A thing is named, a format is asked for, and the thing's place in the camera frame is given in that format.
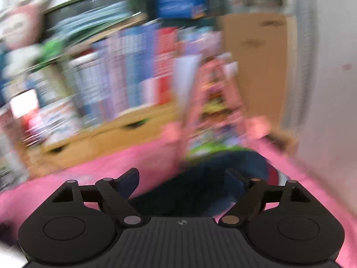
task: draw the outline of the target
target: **green object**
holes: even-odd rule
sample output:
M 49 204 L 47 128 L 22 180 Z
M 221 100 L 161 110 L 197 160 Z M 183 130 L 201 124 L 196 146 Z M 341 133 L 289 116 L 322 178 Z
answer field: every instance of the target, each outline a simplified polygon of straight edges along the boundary
M 254 152 L 254 150 L 249 149 L 249 148 L 244 148 L 241 146 L 232 146 L 232 147 L 222 147 L 222 148 L 216 148 L 215 151 L 211 150 L 208 153 L 206 153 L 205 155 L 201 155 L 201 156 L 187 156 L 186 158 L 186 162 L 188 165 L 192 165 L 192 164 L 199 164 L 201 162 L 206 162 L 208 161 L 210 158 L 212 158 L 213 156 L 215 156 L 216 154 L 225 152 L 225 151 L 250 151 L 250 152 Z
M 200 146 L 197 146 L 189 151 L 189 157 L 198 157 L 213 154 L 222 151 L 242 151 L 249 150 L 239 145 L 226 146 L 219 142 L 210 141 Z
M 59 38 L 52 38 L 43 46 L 41 63 L 54 57 L 58 57 L 63 51 L 63 41 Z

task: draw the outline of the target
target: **pink rug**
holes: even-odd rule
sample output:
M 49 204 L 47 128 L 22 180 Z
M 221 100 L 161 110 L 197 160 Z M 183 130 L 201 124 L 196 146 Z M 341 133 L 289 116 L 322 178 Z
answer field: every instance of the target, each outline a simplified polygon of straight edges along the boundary
M 253 147 L 275 168 L 298 180 L 341 222 L 346 238 L 337 261 L 344 268 L 357 268 L 357 254 L 354 253 L 357 247 L 357 219 L 329 196 L 318 182 L 266 141 L 260 140 Z M 15 225 L 13 236 L 17 237 L 22 222 L 68 179 L 76 179 L 81 185 L 94 184 L 104 177 L 117 178 L 129 168 L 136 167 L 140 171 L 140 184 L 134 196 L 145 193 L 174 176 L 174 151 L 175 144 L 165 145 L 163 141 L 157 140 L 26 182 L 0 194 L 0 222 L 12 222 Z

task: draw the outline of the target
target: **book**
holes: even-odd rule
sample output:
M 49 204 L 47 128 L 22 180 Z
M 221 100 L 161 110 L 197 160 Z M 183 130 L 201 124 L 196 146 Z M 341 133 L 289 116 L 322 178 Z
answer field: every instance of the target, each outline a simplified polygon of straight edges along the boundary
M 40 110 L 45 126 L 45 145 L 64 140 L 78 134 L 82 124 L 70 99 L 59 100 Z
M 113 97 L 110 89 L 109 81 L 109 67 L 106 62 L 106 57 L 108 55 L 108 46 L 105 40 L 98 41 L 93 44 L 93 47 L 99 54 L 99 64 L 97 66 L 99 78 L 102 80 L 101 83 L 101 94 L 102 94 L 102 103 L 104 109 L 104 120 L 111 121 L 115 118 L 114 116 L 114 104 Z
M 47 106 L 63 98 L 54 87 L 53 81 L 49 80 L 45 69 L 30 73 L 27 77 L 27 86 L 29 89 L 36 90 L 40 107 Z
M 156 104 L 162 105 L 172 100 L 172 74 L 174 71 L 177 28 L 160 28 L 156 30 L 156 33 L 154 84 L 156 88 Z
M 80 113 L 82 115 L 83 125 L 85 128 L 96 125 L 96 118 L 89 97 L 87 95 L 86 80 L 83 74 L 83 69 L 80 66 L 74 67 L 73 78 L 78 93 L 76 94 L 77 101 L 80 101 Z
M 142 104 L 144 104 L 142 82 L 145 79 L 145 74 L 143 71 L 145 42 L 143 40 L 143 31 L 141 27 L 134 28 L 133 44 L 136 105 L 141 106 Z
M 81 65 L 83 70 L 83 80 L 85 81 L 85 92 L 92 112 L 95 116 L 95 125 L 100 125 L 105 121 L 104 108 L 102 102 L 102 80 L 98 69 L 99 60 L 92 60 Z
M 137 97 L 137 78 L 134 63 L 135 33 L 135 28 L 125 29 L 122 32 L 125 41 L 126 90 L 129 108 L 138 107 L 140 105 Z
M 64 78 L 62 72 L 58 68 L 56 63 L 50 64 L 42 69 L 60 97 L 65 98 L 69 96 L 69 92 L 64 84 Z
M 142 39 L 144 44 L 144 80 L 141 83 L 143 103 L 153 105 L 156 102 L 154 86 L 155 45 L 159 23 L 142 26 Z
M 125 64 L 121 56 L 124 55 L 125 41 L 120 31 L 112 33 L 107 41 L 108 45 L 108 74 L 112 95 L 114 117 L 128 108 Z

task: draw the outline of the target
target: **circular pad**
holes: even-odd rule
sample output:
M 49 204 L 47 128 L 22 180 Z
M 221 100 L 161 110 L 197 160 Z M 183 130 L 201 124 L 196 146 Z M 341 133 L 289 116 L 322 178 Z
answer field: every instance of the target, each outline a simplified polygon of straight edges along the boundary
M 44 232 L 47 237 L 65 241 L 71 240 L 81 235 L 85 230 L 86 224 L 84 221 L 72 217 L 61 216 L 59 218 L 50 220 L 44 227 Z
M 246 226 L 247 237 L 262 255 L 293 265 L 311 265 L 336 256 L 345 233 L 328 212 L 293 202 L 268 209 Z
M 69 265 L 95 258 L 114 242 L 111 218 L 84 205 L 58 203 L 34 212 L 19 230 L 19 244 L 31 260 Z
M 291 240 L 306 241 L 317 236 L 318 224 L 303 216 L 291 216 L 278 223 L 279 232 Z

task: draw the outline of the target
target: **stuffed toy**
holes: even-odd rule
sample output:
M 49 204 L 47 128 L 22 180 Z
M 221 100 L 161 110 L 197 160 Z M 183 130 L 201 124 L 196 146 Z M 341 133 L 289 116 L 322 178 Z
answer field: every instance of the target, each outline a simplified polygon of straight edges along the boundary
M 12 0 L 4 23 L 4 40 L 9 50 L 4 69 L 4 79 L 8 80 L 4 88 L 7 101 L 26 90 L 24 72 L 42 55 L 42 46 L 35 43 L 42 31 L 42 12 L 49 1 L 32 0 L 21 6 L 19 0 Z

